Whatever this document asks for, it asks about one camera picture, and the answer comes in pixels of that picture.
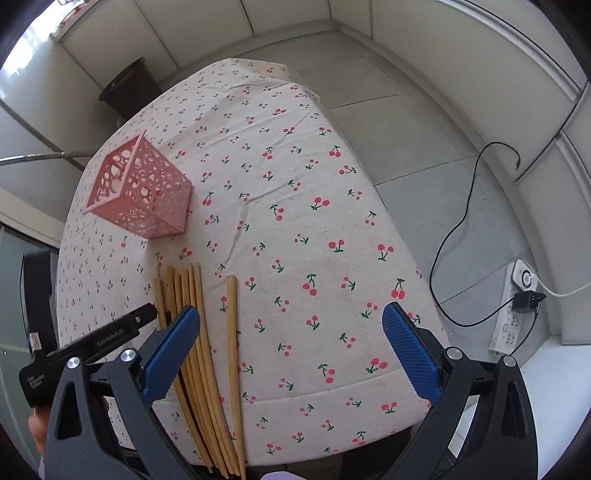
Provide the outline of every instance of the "glass panel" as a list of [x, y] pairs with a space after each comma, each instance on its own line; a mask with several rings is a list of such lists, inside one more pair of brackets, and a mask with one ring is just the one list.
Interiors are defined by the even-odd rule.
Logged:
[[34, 469], [37, 469], [40, 456], [29, 434], [27, 419], [31, 409], [18, 380], [19, 370], [31, 362], [24, 300], [21, 304], [21, 263], [25, 253], [43, 248], [38, 242], [9, 229], [0, 233], [0, 422]]

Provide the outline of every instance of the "tile floor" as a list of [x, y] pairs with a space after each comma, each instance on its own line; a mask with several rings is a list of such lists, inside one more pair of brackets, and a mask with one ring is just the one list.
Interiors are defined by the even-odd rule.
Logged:
[[[478, 154], [459, 127], [394, 65], [338, 31], [282, 41], [242, 57], [285, 63], [296, 83], [320, 96], [427, 277], [440, 242], [463, 215]], [[467, 221], [446, 245], [434, 273], [443, 308], [463, 323], [494, 311], [507, 264], [516, 258], [533, 262], [515, 213], [481, 162]], [[496, 361], [488, 351], [496, 317], [471, 329], [441, 317], [452, 344], [472, 358]], [[528, 329], [525, 325], [519, 339]], [[543, 343], [547, 331], [542, 311], [518, 352], [520, 362]], [[283, 467], [294, 471], [293, 465]], [[298, 474], [332, 480], [335, 468], [316, 465]]]

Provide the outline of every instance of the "black power adapter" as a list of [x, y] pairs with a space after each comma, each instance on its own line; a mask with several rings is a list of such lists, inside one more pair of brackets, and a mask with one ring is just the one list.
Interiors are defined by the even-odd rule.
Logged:
[[535, 312], [537, 311], [540, 302], [545, 298], [546, 295], [543, 293], [537, 293], [536, 291], [520, 291], [513, 297], [511, 310], [515, 313]]

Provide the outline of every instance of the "trash can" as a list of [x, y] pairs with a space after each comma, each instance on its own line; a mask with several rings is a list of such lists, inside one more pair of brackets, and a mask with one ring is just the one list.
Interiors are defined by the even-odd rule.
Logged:
[[127, 121], [161, 94], [161, 88], [145, 65], [145, 58], [141, 57], [107, 85], [99, 100]]

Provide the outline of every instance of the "pink basket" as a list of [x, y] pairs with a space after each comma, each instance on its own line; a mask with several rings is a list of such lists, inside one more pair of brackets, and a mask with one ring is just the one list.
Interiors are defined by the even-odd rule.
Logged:
[[84, 213], [143, 238], [183, 233], [191, 181], [146, 139], [145, 131], [107, 153]]

